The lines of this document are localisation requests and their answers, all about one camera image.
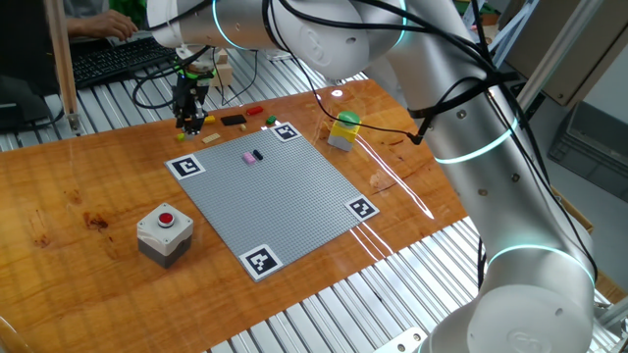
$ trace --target white wall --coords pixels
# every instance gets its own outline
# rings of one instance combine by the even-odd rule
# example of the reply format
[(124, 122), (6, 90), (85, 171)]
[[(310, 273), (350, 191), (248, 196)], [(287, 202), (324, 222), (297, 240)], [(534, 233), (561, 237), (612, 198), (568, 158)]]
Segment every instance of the white wall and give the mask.
[(628, 124), (628, 46), (591, 89), (585, 102)]

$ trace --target hand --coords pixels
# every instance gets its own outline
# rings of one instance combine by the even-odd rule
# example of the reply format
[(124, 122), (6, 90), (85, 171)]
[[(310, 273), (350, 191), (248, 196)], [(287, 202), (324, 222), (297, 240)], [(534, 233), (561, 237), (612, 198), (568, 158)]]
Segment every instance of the hand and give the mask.
[(125, 40), (137, 32), (131, 18), (114, 10), (109, 10), (88, 19), (68, 19), (68, 36), (88, 36), (91, 38), (118, 37)]

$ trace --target black cable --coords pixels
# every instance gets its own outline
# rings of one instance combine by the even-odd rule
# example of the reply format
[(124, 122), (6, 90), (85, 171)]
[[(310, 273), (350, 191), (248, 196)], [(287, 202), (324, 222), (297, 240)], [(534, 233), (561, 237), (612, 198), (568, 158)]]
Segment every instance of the black cable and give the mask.
[[(179, 66), (180, 68), (182, 68), (182, 70), (184, 70), (184, 68), (185, 68), (185, 67), (187, 67), (188, 65), (190, 65), (191, 63), (193, 63), (196, 59), (200, 58), (200, 56), (201, 56), (201, 55), (205, 54), (205, 52), (206, 52), (207, 50), (209, 50), (209, 48), (210, 48), (210, 46), (209, 46), (209, 45), (207, 45), (207, 46), (203, 47), (201, 50), (199, 50), (197, 53), (195, 53), (194, 55), (190, 56), (189, 58), (182, 60), (182, 61), (181, 61), (180, 63), (178, 63), (178, 64), (174, 64), (174, 67)], [(186, 86), (184, 89), (182, 89), (182, 90), (179, 92), (179, 94), (178, 94), (178, 95), (176, 95), (176, 96), (175, 96), (175, 95), (173, 95), (173, 98), (172, 98), (170, 101), (168, 101), (168, 102), (165, 102), (165, 103), (162, 103), (162, 104), (158, 104), (158, 105), (148, 105), (148, 104), (143, 104), (143, 103), (140, 103), (140, 102), (137, 100), (137, 93), (139, 92), (139, 89), (141, 89), (141, 87), (142, 87), (142, 86), (143, 86), (146, 82), (148, 82), (149, 80), (156, 78), (158, 75), (161, 75), (161, 74), (162, 74), (162, 72), (163, 72), (163, 70), (161, 70), (161, 71), (155, 71), (155, 72), (153, 72), (153, 73), (150, 73), (150, 74), (146, 75), (144, 78), (142, 78), (142, 79), (141, 79), (141, 80), (137, 83), (137, 85), (135, 86), (135, 88), (133, 89), (132, 94), (131, 94), (131, 100), (132, 100), (132, 102), (133, 102), (136, 106), (141, 107), (141, 108), (144, 108), (144, 109), (160, 109), (160, 108), (165, 108), (165, 107), (168, 107), (169, 105), (171, 105), (171, 104), (175, 103), (178, 99), (180, 99), (181, 97), (183, 97), (183, 96), (185, 95), (185, 92), (186, 92), (187, 90), (189, 90), (189, 89), (191, 88), (191, 86), (193, 85), (193, 82), (190, 82), (190, 84), (189, 84), (188, 86)]]
[(50, 111), (50, 109), (48, 109), (48, 113), (50, 113), (49, 114), (50, 122), (41, 123), (41, 124), (5, 127), (5, 128), (0, 129), (0, 131), (2, 131), (2, 132), (38, 131), (38, 130), (41, 130), (43, 128), (52, 126), (53, 124), (59, 122), (65, 116), (65, 112), (63, 110), (63, 107), (61, 107), (61, 110), (59, 111), (59, 114), (57, 114), (57, 116), (54, 117), (54, 118), (52, 117), (52, 112)]
[(562, 212), (563, 216), (565, 217), (565, 219), (567, 220), (567, 222), (571, 226), (571, 229), (573, 230), (574, 234), (576, 235), (576, 238), (578, 239), (578, 243), (580, 244), (581, 251), (585, 254), (585, 256), (587, 257), (587, 260), (589, 260), (589, 262), (591, 263), (591, 266), (593, 267), (594, 276), (595, 276), (594, 282), (597, 282), (598, 281), (598, 264), (596, 263), (595, 259), (593, 258), (593, 256), (591, 255), (591, 253), (589, 252), (589, 250), (585, 246), (584, 242), (582, 241), (582, 238), (580, 237), (580, 233), (578, 233), (578, 230), (576, 229), (576, 227), (574, 226), (573, 222), (571, 221), (571, 217), (569, 216), (569, 214), (567, 213), (565, 208), (560, 204), (560, 202), (554, 196), (553, 192), (551, 191), (550, 184), (546, 180), (544, 180), (541, 172), (539, 172), (539, 170), (534, 165), (534, 161), (526, 153), (525, 148), (521, 144), (521, 141), (519, 140), (519, 138), (516, 136), (514, 130), (512, 130), (512, 126), (510, 126), (508, 124), (508, 121), (506, 120), (505, 114), (504, 114), (503, 110), (501, 109), (501, 107), (499, 106), (499, 104), (497, 103), (497, 101), (495, 100), (495, 98), (493, 98), (493, 96), (490, 93), (487, 93), (485, 95), (486, 95), (487, 99), (489, 99), (489, 103), (491, 103), (491, 106), (493, 107), (493, 110), (496, 112), (496, 115), (499, 117), (499, 120), (501, 121), (501, 123), (506, 128), (510, 129), (512, 139), (515, 142), (515, 144), (517, 145), (517, 148), (519, 149), (520, 153), (523, 155), (523, 157), (524, 157), (524, 159), (526, 161), (526, 164), (528, 165), (528, 168), (531, 171), (534, 172), (534, 174), (536, 175), (536, 177), (539, 179), (539, 181), (541, 182), (542, 186), (544, 187), (545, 191), (551, 195), (551, 199), (556, 204), (556, 206), (560, 209), (560, 211)]
[(213, 1), (215, 1), (215, 0), (203, 0), (203, 1), (199, 2), (198, 4), (192, 6), (189, 10), (184, 11), (184, 12), (174, 16), (173, 18), (165, 21), (164, 23), (151, 26), (151, 27), (147, 28), (146, 30), (153, 31), (153, 30), (161, 29), (163, 27), (167, 27), (169, 25), (172, 25), (173, 23), (178, 22), (178, 21), (180, 21), (180, 20), (182, 20), (182, 19), (184, 19), (184, 18), (186, 18), (188, 16), (191, 16), (192, 14), (194, 14), (194, 13), (196, 13), (196, 12), (198, 12), (198, 11), (208, 7), (208, 6), (210, 6)]
[[(288, 48), (288, 45), (286, 44), (286, 42), (284, 41), (284, 38), (282, 37), (282, 34), (279, 31), (279, 28), (277, 27), (277, 20), (276, 20), (276, 16), (275, 16), (275, 7), (273, 5), (273, 1), (271, 1), (270, 3), (271, 6), (271, 12), (273, 14), (273, 25), (275, 26), (275, 32), (277, 33), (277, 35), (279, 36), (279, 39), (282, 41), (282, 44), (284, 45), (284, 48), (286, 48), (286, 51), (288, 53), (290, 53), (290, 55), (292, 56), (292, 58), (294, 59), (294, 61), (296, 62), (296, 64), (298, 65), (298, 67), (301, 69), (301, 71), (303, 72), (303, 74), (305, 75), (305, 77), (307, 78), (307, 81), (310, 85), (310, 88), (312, 90), (312, 93), (314, 94), (314, 99), (316, 100), (316, 102), (318, 103), (318, 106), (321, 108), (321, 111), (323, 111), (323, 113), (325, 113), (325, 115), (327, 115), (329, 118), (331, 118), (332, 120), (335, 121), (341, 121), (341, 119), (338, 119), (336, 117), (334, 117), (333, 115), (331, 115), (326, 109), (325, 107), (323, 107), (323, 103), (321, 103), (321, 100), (318, 99), (319, 95), (316, 92), (316, 88), (314, 88), (314, 83), (312, 82), (312, 78), (309, 76), (309, 74), (307, 73), (307, 71), (305, 69), (303, 69), (303, 67), (301, 66), (301, 63), (298, 61), (298, 59), (294, 56), (294, 53), (292, 53), (292, 51), (290, 50), (290, 48)], [(407, 135), (408, 137), (412, 138), (412, 133), (407, 132), (407, 131), (403, 131), (403, 130), (398, 130), (398, 129), (392, 129), (392, 128), (383, 128), (383, 127), (377, 127), (377, 126), (368, 126), (365, 124), (356, 124), (357, 126), (362, 126), (362, 127), (366, 127), (366, 128), (370, 128), (373, 130), (377, 130), (377, 131), (384, 131), (384, 132), (394, 132), (394, 133), (402, 133), (404, 135)]]
[(484, 264), (486, 263), (486, 255), (484, 257), (484, 261), (482, 260), (482, 238), (478, 242), (478, 289), (482, 287), (482, 283), (484, 282)]
[[(480, 17), (480, 9), (479, 9), (479, 6), (478, 6), (478, 1), (477, 0), (471, 0), (471, 6), (473, 7), (473, 13), (474, 13), (474, 16), (476, 18), (476, 27), (478, 28), (478, 35), (480, 36), (480, 47), (483, 49), (482, 51), (483, 51), (485, 57), (490, 59), (491, 55), (489, 54), (489, 49), (488, 49), (488, 46), (487, 46), (487, 43), (486, 43), (486, 37), (485, 37), (485, 34), (484, 34), (484, 29), (482, 28), (482, 21), (481, 21), (481, 17)], [(513, 141), (515, 142), (515, 145), (517, 146), (517, 149), (519, 150), (519, 152), (523, 156), (524, 160), (526, 161), (526, 164), (528, 165), (528, 168), (531, 171), (533, 171), (534, 174), (536, 175), (536, 177), (541, 181), (541, 184), (543, 185), (543, 187), (546, 190), (546, 192), (549, 193), (549, 195), (551, 195), (551, 199), (556, 204), (556, 206), (560, 209), (560, 211), (562, 212), (563, 216), (567, 219), (567, 222), (571, 226), (571, 229), (573, 230), (574, 234), (576, 235), (576, 238), (578, 239), (578, 242), (580, 244), (582, 252), (586, 255), (587, 260), (589, 260), (589, 262), (591, 263), (591, 266), (593, 267), (594, 274), (595, 274), (594, 281), (597, 282), (598, 281), (598, 265), (596, 264), (596, 261), (594, 260), (593, 256), (591, 255), (591, 253), (589, 252), (589, 250), (585, 246), (584, 242), (582, 241), (582, 238), (580, 237), (580, 234), (578, 233), (578, 230), (576, 229), (576, 227), (574, 226), (573, 222), (571, 221), (571, 217), (569, 216), (567, 211), (564, 209), (564, 207), (560, 204), (560, 202), (556, 199), (556, 197), (553, 195), (553, 192), (551, 191), (550, 176), (549, 176), (548, 171), (546, 169), (545, 162), (543, 161), (543, 157), (541, 155), (541, 151), (539, 150), (539, 145), (537, 143), (537, 140), (536, 140), (536, 137), (534, 135), (534, 132), (532, 132), (532, 129), (530, 127), (530, 124), (529, 124), (529, 121), (528, 121), (528, 117), (523, 112), (523, 109), (519, 105), (519, 102), (517, 101), (516, 97), (514, 97), (514, 95), (510, 92), (510, 90), (507, 89), (507, 87), (505, 86), (505, 84), (503, 82), (499, 84), (499, 88), (501, 89), (502, 93), (504, 94), (506, 102), (508, 103), (510, 108), (513, 109), (513, 111), (514, 111), (513, 113), (515, 114), (515, 118), (518, 117), (518, 120), (521, 122), (521, 125), (522, 125), (523, 129), (526, 131), (526, 134), (528, 135), (528, 138), (530, 140), (530, 144), (532, 145), (532, 148), (533, 148), (533, 151), (534, 151), (534, 154), (535, 154), (535, 158), (537, 159), (537, 163), (539, 164), (541, 170), (543, 171), (543, 175), (539, 172), (539, 170), (534, 165), (534, 161), (532, 160), (532, 158), (526, 152), (523, 144), (519, 140), (519, 137), (517, 136), (517, 134), (513, 130), (512, 126), (508, 124), (508, 121), (506, 119), (505, 113), (503, 112), (503, 110), (501, 109), (501, 107), (499, 106), (499, 104), (497, 103), (495, 98), (493, 97), (493, 95), (490, 94), (489, 92), (487, 92), (487, 93), (485, 93), (485, 96), (489, 100), (489, 103), (493, 107), (493, 110), (496, 112), (496, 114), (499, 117), (501, 123), (507, 129), (510, 130), (510, 135), (511, 135)]]
[[(213, 50), (214, 52), (212, 53), (212, 62), (214, 63), (214, 68), (217, 68), (216, 58), (214, 57), (214, 54), (216, 53), (216, 48), (214, 48)], [(221, 105), (226, 106), (229, 103), (233, 102), (236, 98), (240, 96), (240, 94), (244, 93), (248, 88), (250, 88), (255, 82), (255, 79), (257, 79), (257, 54), (259, 53), (259, 51), (257, 50), (253, 50), (253, 51), (255, 52), (255, 69), (253, 73), (253, 79), (251, 80), (251, 83), (249, 83), (242, 91), (240, 91), (238, 94), (236, 94), (229, 100), (225, 100), (225, 88), (223, 86), (223, 80), (220, 78), (220, 71), (218, 70), (218, 68), (216, 69), (216, 76), (218, 77), (218, 82), (220, 82), (220, 86), (221, 86), (221, 89), (219, 89), (220, 97), (221, 97)]]
[(443, 104), (446, 100), (446, 98), (449, 96), (449, 94), (451, 94), (451, 92), (460, 84), (468, 81), (468, 80), (474, 80), (474, 81), (479, 81), (479, 82), (484, 82), (482, 79), (479, 79), (475, 76), (468, 76), (468, 77), (463, 77), (461, 79), (459, 79), (456, 83), (454, 83), (446, 92), (445, 94), (443, 94), (443, 97), (441, 97), (441, 99), (437, 102), (437, 104), (435, 104), (436, 106), (439, 106), (441, 104)]
[(397, 8), (396, 6), (387, 4), (385, 2), (382, 2), (380, 0), (354, 0), (356, 2), (359, 3), (364, 3), (364, 4), (368, 4), (383, 10), (386, 10), (390, 13), (396, 14), (398, 16), (407, 18), (408, 20), (421, 25), (422, 27), (428, 29), (430, 31), (430, 33), (432, 34), (436, 34), (439, 37), (443, 38), (444, 40), (446, 40), (447, 42), (451, 43), (453, 46), (457, 47), (458, 49), (460, 49), (461, 51), (463, 51), (464, 53), (466, 53), (467, 55), (469, 55), (472, 59), (474, 59), (478, 65), (485, 70), (487, 73), (492, 73), (495, 70), (495, 67), (493, 65), (492, 62), (487, 61), (485, 58), (483, 58), (477, 51), (473, 50), (472, 47), (466, 45), (464, 42), (458, 40), (453, 34), (448, 33), (438, 27), (436, 27), (435, 25), (430, 24), (429, 22), (421, 19), (420, 17), (411, 14), (407, 11), (401, 10), (399, 8)]
[(480, 16), (480, 7), (478, 0), (471, 0), (471, 8), (473, 9), (473, 16), (475, 17), (475, 27), (478, 29), (478, 36), (480, 37), (480, 50), (482, 55), (487, 60), (492, 60), (489, 48), (487, 47), (487, 37), (484, 34), (484, 27), (482, 26), (482, 16)]
[[(409, 25), (386, 25), (386, 29), (396, 29), (396, 30), (408, 30), (408, 31), (420, 31), (420, 32), (427, 32), (427, 33), (431, 33), (431, 34), (436, 34), (440, 37), (442, 37), (443, 39), (445, 39), (446, 41), (448, 41), (449, 43), (453, 44), (454, 46), (456, 46), (457, 48), (459, 48), (460, 50), (462, 50), (464, 53), (466, 53), (467, 55), (469, 55), (471, 58), (473, 58), (478, 65), (480, 65), (483, 69), (490, 71), (492, 69), (491, 64), (489, 64), (477, 51), (477, 46), (475, 43), (472, 43), (470, 41), (468, 41), (467, 39), (458, 37), (454, 34), (445, 32), (441, 29), (439, 29), (438, 27), (431, 25), (430, 23), (424, 21), (423, 19), (407, 12), (404, 10), (401, 10), (395, 6), (389, 5), (387, 3), (384, 2), (380, 2), (379, 0), (355, 0), (356, 2), (360, 2), (360, 3), (364, 3), (367, 5), (371, 5), (374, 7), (378, 7), (380, 9), (383, 9), (387, 12), (393, 13), (395, 15), (398, 15), (400, 17), (406, 18), (408, 20), (411, 20), (412, 22), (421, 25), (423, 28), (418, 28), (417, 27), (413, 27), (413, 26), (409, 26)], [(280, 3), (293, 15), (297, 16), (300, 19), (306, 20), (306, 21), (311, 21), (311, 22), (315, 22), (318, 23), (318, 21), (321, 21), (319, 24), (320, 25), (325, 25), (325, 22), (327, 22), (329, 26), (335, 26), (335, 22), (331, 22), (329, 20), (324, 20), (324, 19), (319, 19), (319, 18), (315, 18), (312, 17), (310, 15), (304, 14), (299, 12), (298, 10), (294, 9), (291, 4), (288, 2), (288, 0), (280, 0)], [(355, 27), (353, 27), (353, 29), (358, 29), (359, 28), (363, 28), (363, 29), (370, 29), (371, 26), (370, 24), (351, 24), (351, 23), (341, 23), (343, 25), (355, 25)]]
[[(346, 28), (346, 29), (389, 29), (389, 30), (399, 30), (399, 31), (413, 31), (413, 32), (419, 32), (419, 33), (431, 33), (428, 29), (423, 28), (423, 27), (419, 27), (419, 26), (411, 26), (411, 25), (393, 25), (393, 24), (358, 24), (358, 23), (347, 23), (347, 22), (339, 22), (339, 21), (332, 21), (332, 20), (327, 20), (327, 19), (322, 19), (322, 18), (318, 18), (315, 16), (311, 16), (302, 12), (299, 12), (298, 10), (294, 9), (290, 4), (288, 4), (287, 10), (289, 12), (291, 12), (293, 15), (295, 15), (296, 17), (302, 19), (302, 20), (306, 20), (308, 22), (317, 24), (317, 25), (325, 25), (325, 26), (330, 26), (330, 27), (335, 27), (335, 28)], [(452, 36), (454, 36), (457, 40), (464, 42), (465, 45), (475, 49), (476, 51), (480, 52), (480, 48), (473, 43), (472, 41), (463, 38), (461, 36), (455, 35), (453, 34)]]

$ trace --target white sticker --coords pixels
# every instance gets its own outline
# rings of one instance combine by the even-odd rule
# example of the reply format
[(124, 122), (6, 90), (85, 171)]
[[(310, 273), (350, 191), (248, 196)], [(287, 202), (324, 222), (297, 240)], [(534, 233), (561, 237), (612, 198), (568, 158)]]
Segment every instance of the white sticker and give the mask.
[(194, 177), (205, 172), (205, 169), (193, 154), (168, 161), (166, 166), (177, 180)]
[(283, 123), (279, 126), (271, 127), (271, 131), (281, 142), (288, 142), (301, 136), (301, 133), (290, 123)]
[(239, 260), (255, 281), (274, 273), (284, 266), (284, 263), (266, 244), (262, 244), (240, 255)]
[(360, 195), (345, 202), (344, 207), (360, 222), (364, 222), (380, 213), (380, 209), (375, 207), (364, 195)]

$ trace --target desk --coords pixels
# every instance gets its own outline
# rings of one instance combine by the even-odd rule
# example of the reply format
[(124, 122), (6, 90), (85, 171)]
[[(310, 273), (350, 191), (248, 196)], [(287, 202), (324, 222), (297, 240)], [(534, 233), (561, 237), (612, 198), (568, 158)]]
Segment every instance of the desk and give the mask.
[[(333, 114), (416, 129), (373, 81), (319, 94)], [(10, 151), (0, 154), (0, 316), (36, 352), (198, 353), (464, 217), (426, 145), (362, 129), (345, 153), (327, 144), (331, 121), (311, 93), (261, 105), (247, 131), (216, 123), (199, 137), (253, 133), (266, 113), (290, 121), (382, 210), (372, 232), (343, 234), (254, 283), (164, 167), (207, 147), (177, 142), (172, 121)], [(135, 223), (162, 202), (196, 222), (190, 250), (169, 270), (140, 254), (135, 237)]]

